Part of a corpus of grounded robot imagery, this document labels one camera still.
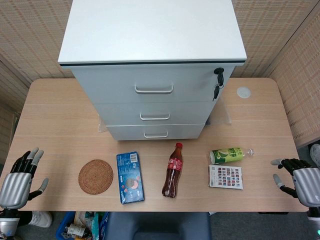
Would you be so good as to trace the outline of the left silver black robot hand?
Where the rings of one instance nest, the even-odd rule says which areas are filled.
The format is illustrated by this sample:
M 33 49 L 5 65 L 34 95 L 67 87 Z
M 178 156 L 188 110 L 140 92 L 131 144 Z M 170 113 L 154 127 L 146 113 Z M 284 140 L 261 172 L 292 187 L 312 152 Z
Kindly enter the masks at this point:
M 41 195 L 47 188 L 49 179 L 42 181 L 39 189 L 30 191 L 33 178 L 44 151 L 35 148 L 27 151 L 13 164 L 10 172 L 5 176 L 0 190 L 0 207 L 3 209 L 18 210 L 28 201 Z

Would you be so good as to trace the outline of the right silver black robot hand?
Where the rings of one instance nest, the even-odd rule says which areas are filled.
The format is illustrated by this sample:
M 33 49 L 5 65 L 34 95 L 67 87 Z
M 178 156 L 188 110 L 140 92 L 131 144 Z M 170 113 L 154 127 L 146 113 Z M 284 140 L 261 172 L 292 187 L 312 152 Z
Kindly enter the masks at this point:
M 276 186 L 286 194 L 297 198 L 308 208 L 320 206 L 320 169 L 296 158 L 280 158 L 270 162 L 279 169 L 285 168 L 292 177 L 294 188 L 287 187 L 277 174 L 273 175 Z

